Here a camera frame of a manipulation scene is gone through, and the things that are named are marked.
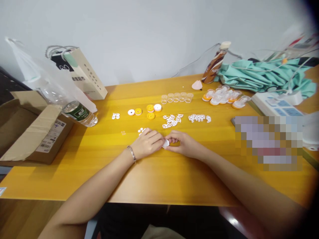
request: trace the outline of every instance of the yellow table surface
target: yellow table surface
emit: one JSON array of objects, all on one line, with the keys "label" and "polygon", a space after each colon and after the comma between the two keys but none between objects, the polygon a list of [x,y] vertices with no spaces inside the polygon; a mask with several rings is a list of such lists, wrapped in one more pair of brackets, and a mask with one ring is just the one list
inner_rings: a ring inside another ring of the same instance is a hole
[{"label": "yellow table surface", "polygon": [[[202,101],[207,89],[219,83],[203,86],[203,91],[191,88],[201,75],[146,81],[106,87],[105,100],[95,101],[99,122],[92,128],[75,125],[52,165],[14,167],[0,183],[7,187],[1,198],[66,200],[78,187],[114,159],[149,127],[163,135],[174,130],[187,132],[206,147],[214,150],[243,170],[262,178],[266,183],[302,205],[309,205],[318,172],[305,160],[299,172],[264,172],[240,156],[235,150],[235,127],[231,118],[258,115],[249,105],[240,110],[230,104],[211,106]],[[194,99],[162,105],[162,112],[148,120],[146,106],[160,103],[161,95],[192,92]],[[142,108],[140,116],[129,116],[129,109]],[[111,119],[120,113],[120,119]],[[177,126],[163,129],[163,115],[184,114]],[[188,120],[191,114],[204,114],[212,122]],[[217,176],[203,163],[165,151],[154,153],[132,166],[109,198],[109,202],[231,206],[239,202]]]}]

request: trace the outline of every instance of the brown beverage bottle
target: brown beverage bottle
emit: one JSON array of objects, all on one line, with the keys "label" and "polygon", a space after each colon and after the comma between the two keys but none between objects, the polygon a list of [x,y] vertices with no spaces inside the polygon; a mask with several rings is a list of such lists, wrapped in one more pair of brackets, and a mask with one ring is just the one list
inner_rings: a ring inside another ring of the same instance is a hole
[{"label": "brown beverage bottle", "polygon": [[205,84],[212,83],[214,81],[215,76],[219,72],[220,67],[222,66],[222,62],[224,60],[224,57],[227,53],[227,50],[230,46],[230,41],[224,41],[221,43],[219,50],[216,52],[215,57],[212,59],[212,61],[207,66],[203,77],[202,82]]}]

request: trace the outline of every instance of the green bottle label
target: green bottle label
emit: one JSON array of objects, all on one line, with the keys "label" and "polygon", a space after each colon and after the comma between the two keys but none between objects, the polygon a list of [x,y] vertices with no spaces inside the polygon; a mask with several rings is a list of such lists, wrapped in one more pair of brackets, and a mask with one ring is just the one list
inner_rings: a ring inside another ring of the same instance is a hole
[{"label": "green bottle label", "polygon": [[79,103],[78,107],[75,110],[65,114],[69,115],[71,118],[77,121],[82,121],[89,116],[90,111],[87,108],[85,108],[81,103]]}]

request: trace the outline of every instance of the electronic device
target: electronic device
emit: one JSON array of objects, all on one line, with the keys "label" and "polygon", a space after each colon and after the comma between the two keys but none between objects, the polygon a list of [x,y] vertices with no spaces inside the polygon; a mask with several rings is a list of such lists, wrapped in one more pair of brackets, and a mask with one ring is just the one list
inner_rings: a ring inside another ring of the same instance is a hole
[{"label": "electronic device", "polygon": [[303,113],[283,99],[276,92],[256,93],[252,101],[266,116],[303,116]]}]

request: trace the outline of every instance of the plastic water bottle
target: plastic water bottle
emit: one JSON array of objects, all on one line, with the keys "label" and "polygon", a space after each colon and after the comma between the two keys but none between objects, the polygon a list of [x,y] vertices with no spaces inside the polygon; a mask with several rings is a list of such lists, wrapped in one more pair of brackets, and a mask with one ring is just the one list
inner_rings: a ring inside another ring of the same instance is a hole
[{"label": "plastic water bottle", "polygon": [[44,79],[36,78],[37,89],[49,104],[60,105],[61,112],[67,117],[73,118],[86,127],[92,127],[97,124],[97,117],[90,112],[84,105],[72,96],[64,95],[62,89],[52,85]]}]

